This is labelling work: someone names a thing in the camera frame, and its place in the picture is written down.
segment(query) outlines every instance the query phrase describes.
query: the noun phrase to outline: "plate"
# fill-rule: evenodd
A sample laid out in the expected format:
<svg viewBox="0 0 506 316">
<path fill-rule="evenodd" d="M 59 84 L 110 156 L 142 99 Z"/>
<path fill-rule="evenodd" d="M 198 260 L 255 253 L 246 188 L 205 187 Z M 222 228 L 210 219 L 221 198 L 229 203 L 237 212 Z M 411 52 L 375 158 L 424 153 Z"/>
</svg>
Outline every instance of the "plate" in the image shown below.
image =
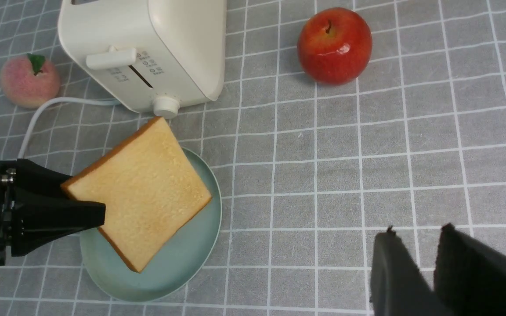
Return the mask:
<svg viewBox="0 0 506 316">
<path fill-rule="evenodd" d="M 183 148 L 212 200 L 182 226 L 153 257 L 142 273 L 132 272 L 96 229 L 80 234 L 83 264 L 103 292 L 126 302 L 148 302 L 184 286 L 208 259 L 221 226 L 221 195 L 216 177 L 194 152 Z"/>
</svg>

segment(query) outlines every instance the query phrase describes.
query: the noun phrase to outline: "gray checkered tablecloth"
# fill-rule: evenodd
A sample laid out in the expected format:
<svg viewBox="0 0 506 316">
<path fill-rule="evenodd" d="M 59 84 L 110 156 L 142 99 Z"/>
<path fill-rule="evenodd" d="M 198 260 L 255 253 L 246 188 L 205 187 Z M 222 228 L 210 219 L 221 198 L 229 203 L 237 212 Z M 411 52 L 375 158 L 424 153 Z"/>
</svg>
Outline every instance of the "gray checkered tablecloth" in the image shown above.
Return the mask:
<svg viewBox="0 0 506 316">
<path fill-rule="evenodd" d="M 109 97 L 64 54 L 59 0 L 0 0 L 0 68 L 49 56 L 60 95 Z M 354 8 L 372 60 L 345 86 L 299 67 L 315 12 Z M 226 85 L 171 127 L 213 168 L 223 228 L 206 266 L 158 302 L 112 300 L 68 236 L 0 269 L 0 316 L 372 314 L 373 238 L 387 225 L 432 280 L 439 228 L 506 254 L 506 0 L 228 0 Z M 16 158 L 32 112 L 0 91 L 0 159 Z M 121 106 L 44 112 L 27 156 L 75 174 L 148 119 Z"/>
</svg>

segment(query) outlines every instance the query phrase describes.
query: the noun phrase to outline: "peach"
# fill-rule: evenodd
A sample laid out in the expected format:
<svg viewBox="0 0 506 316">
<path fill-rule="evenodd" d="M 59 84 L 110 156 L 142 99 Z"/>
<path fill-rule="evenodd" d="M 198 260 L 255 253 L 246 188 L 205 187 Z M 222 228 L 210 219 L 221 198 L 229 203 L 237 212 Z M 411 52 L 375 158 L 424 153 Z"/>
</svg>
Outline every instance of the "peach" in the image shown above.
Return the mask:
<svg viewBox="0 0 506 316">
<path fill-rule="evenodd" d="M 14 104 L 39 108 L 58 95 L 60 76 L 54 64 L 44 56 L 27 54 L 5 62 L 0 72 L 0 86 Z"/>
</svg>

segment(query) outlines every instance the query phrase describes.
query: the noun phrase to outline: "bread slice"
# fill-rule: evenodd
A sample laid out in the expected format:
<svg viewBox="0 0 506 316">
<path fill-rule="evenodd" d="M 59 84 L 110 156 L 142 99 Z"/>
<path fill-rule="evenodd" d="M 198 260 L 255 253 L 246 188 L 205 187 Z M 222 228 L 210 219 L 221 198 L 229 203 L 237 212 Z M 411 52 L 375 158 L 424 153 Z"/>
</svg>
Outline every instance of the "bread slice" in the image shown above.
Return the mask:
<svg viewBox="0 0 506 316">
<path fill-rule="evenodd" d="M 149 120 L 62 189 L 72 199 L 106 205 L 99 230 L 137 273 L 212 199 L 162 117 Z"/>
</svg>

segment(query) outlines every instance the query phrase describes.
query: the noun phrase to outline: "toaster knob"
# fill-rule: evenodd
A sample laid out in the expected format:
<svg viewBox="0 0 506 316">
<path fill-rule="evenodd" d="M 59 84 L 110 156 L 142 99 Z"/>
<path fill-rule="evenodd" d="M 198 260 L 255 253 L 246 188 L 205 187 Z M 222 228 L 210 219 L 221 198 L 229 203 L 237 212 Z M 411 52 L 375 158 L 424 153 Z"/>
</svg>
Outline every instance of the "toaster knob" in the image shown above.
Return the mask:
<svg viewBox="0 0 506 316">
<path fill-rule="evenodd" d="M 160 96 L 153 100 L 153 113 L 166 119 L 175 118 L 180 107 L 179 101 L 168 96 Z"/>
</svg>

